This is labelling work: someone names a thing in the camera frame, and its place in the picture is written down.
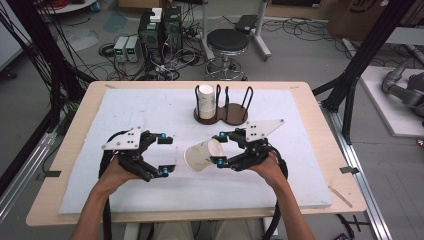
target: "gray robotic arm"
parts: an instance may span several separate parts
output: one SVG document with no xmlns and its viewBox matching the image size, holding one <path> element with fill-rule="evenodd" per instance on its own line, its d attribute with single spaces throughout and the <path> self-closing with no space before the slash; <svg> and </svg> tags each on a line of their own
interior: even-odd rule
<svg viewBox="0 0 424 240">
<path fill-rule="evenodd" d="M 424 72 L 412 75 L 409 78 L 407 88 L 402 88 L 397 85 L 397 82 L 402 78 L 402 73 L 408 66 L 408 60 L 403 61 L 393 71 L 389 72 L 383 80 L 381 90 L 384 93 L 393 95 L 412 111 L 424 117 Z"/>
</svg>

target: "brown cup holder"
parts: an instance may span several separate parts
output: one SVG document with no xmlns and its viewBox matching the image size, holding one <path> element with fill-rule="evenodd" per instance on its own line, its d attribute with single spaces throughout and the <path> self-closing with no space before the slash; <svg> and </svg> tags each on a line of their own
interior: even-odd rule
<svg viewBox="0 0 424 240">
<path fill-rule="evenodd" d="M 238 103 L 230 103 L 230 98 L 228 96 L 228 86 L 225 87 L 225 105 L 223 107 L 219 107 L 219 95 L 221 94 L 221 86 L 219 84 L 216 85 L 216 97 L 215 97 L 215 115 L 209 119 L 202 119 L 199 117 L 199 97 L 198 97 L 199 85 L 196 86 L 194 92 L 196 94 L 196 102 L 197 108 L 194 109 L 194 119 L 201 124 L 204 125 L 212 125 L 222 120 L 226 124 L 231 126 L 238 126 L 246 122 L 248 117 L 248 109 L 250 106 L 250 102 L 253 97 L 253 89 L 252 87 L 248 87 L 246 90 L 246 94 L 244 95 L 243 103 L 240 105 Z M 247 95 L 250 91 L 249 102 L 247 102 L 247 106 L 244 107 L 244 103 L 246 102 Z"/>
</svg>

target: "person's right arm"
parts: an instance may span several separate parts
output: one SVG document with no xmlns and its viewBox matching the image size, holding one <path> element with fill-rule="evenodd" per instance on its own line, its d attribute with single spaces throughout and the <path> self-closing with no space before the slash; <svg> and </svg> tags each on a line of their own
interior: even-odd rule
<svg viewBox="0 0 424 240">
<path fill-rule="evenodd" d="M 300 212 L 296 198 L 287 179 L 281 172 L 275 156 L 270 154 L 263 163 L 251 167 L 250 170 L 257 172 L 274 190 L 281 216 L 286 226 L 287 237 L 290 240 L 315 239 L 308 223 Z"/>
</svg>

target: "forearm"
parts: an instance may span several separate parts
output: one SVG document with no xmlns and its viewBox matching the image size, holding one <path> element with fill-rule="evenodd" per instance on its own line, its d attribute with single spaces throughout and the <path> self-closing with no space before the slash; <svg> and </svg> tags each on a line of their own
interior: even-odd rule
<svg viewBox="0 0 424 240">
<path fill-rule="evenodd" d="M 300 212 L 296 198 L 286 179 L 280 179 L 272 188 L 277 196 L 278 206 L 280 207 L 281 216 L 286 226 L 288 239 L 315 239 L 305 218 Z"/>
<path fill-rule="evenodd" d="M 100 221 L 103 209 L 108 198 L 108 194 L 91 190 L 90 195 L 82 209 L 80 219 L 72 233 L 71 239 L 98 239 L 100 231 Z"/>
</svg>

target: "white mounting plate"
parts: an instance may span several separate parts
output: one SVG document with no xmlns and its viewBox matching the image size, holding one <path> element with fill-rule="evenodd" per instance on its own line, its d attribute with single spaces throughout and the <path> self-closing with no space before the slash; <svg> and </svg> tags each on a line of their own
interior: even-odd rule
<svg viewBox="0 0 424 240">
<path fill-rule="evenodd" d="M 247 121 L 246 122 L 246 141 L 253 142 L 266 138 L 275 129 L 283 125 L 284 119 Z"/>
<path fill-rule="evenodd" d="M 114 137 L 110 142 L 102 145 L 103 150 L 135 150 L 138 148 L 141 127 L 132 128 L 130 131 Z"/>
</svg>

